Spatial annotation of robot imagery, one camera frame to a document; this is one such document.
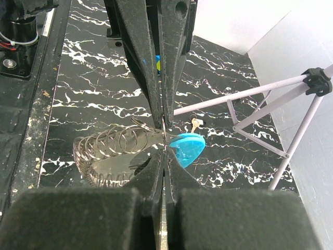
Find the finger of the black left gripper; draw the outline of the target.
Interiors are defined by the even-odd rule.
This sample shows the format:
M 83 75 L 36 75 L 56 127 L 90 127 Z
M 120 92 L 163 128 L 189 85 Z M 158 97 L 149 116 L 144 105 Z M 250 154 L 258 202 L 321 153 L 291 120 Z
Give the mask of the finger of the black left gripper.
M 162 127 L 155 47 L 145 1 L 115 1 L 128 66 L 148 99 L 156 128 Z
M 161 82 L 164 123 L 173 125 L 173 101 L 176 87 L 178 61 L 185 38 L 184 29 L 190 1 L 159 1 L 159 48 L 161 59 Z

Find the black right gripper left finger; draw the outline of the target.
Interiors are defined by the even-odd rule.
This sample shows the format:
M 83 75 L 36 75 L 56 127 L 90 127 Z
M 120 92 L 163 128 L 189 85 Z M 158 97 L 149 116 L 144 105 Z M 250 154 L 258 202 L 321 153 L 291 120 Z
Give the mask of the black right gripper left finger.
M 159 249 L 160 161 L 119 188 L 26 191 L 1 223 L 1 249 Z

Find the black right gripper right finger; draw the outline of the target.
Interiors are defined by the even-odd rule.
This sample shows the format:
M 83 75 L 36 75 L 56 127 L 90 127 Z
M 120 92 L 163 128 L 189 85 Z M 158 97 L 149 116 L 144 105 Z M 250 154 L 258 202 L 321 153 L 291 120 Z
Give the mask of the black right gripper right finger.
M 293 192 L 206 189 L 163 157 L 169 249 L 320 249 Z

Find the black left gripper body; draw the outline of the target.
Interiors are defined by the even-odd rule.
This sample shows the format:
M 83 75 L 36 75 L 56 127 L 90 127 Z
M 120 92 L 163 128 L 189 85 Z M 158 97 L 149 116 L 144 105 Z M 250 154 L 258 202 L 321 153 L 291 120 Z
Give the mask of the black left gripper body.
M 110 22 L 110 28 L 107 28 L 106 39 L 109 48 L 123 47 L 123 42 L 119 30 L 116 12 L 114 8 L 115 1 L 104 1 L 107 15 Z M 193 40 L 193 30 L 197 11 L 198 1 L 190 1 L 189 13 L 186 20 L 184 36 L 186 38 L 183 52 L 189 52 Z M 158 37 L 158 16 L 157 16 L 157 1 L 146 1 L 147 17 L 151 25 L 152 38 L 155 45 L 155 52 L 159 52 L 159 37 Z

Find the black headed key with ring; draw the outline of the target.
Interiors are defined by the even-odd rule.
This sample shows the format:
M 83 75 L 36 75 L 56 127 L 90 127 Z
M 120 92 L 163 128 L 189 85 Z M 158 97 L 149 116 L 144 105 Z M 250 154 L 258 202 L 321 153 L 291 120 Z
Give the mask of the black headed key with ring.
M 191 115 L 190 120 L 192 124 L 191 133 L 194 133 L 198 127 L 204 125 L 204 121 L 202 119 L 197 118 L 196 115 Z

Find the small silver key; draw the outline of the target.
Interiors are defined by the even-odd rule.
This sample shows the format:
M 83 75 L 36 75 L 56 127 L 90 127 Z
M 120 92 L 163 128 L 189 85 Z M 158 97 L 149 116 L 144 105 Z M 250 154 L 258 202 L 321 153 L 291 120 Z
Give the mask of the small silver key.
M 165 152 L 167 150 L 167 134 L 166 134 L 166 128 L 165 128 L 165 117 L 162 115 L 162 135 L 163 135 L 163 151 Z

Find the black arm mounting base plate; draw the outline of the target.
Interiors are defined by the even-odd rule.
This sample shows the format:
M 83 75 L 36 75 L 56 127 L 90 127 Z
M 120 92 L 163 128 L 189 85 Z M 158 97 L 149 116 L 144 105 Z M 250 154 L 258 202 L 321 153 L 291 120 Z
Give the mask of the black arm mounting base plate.
M 71 1 L 42 15 L 31 76 L 1 76 L 1 217 L 38 186 Z

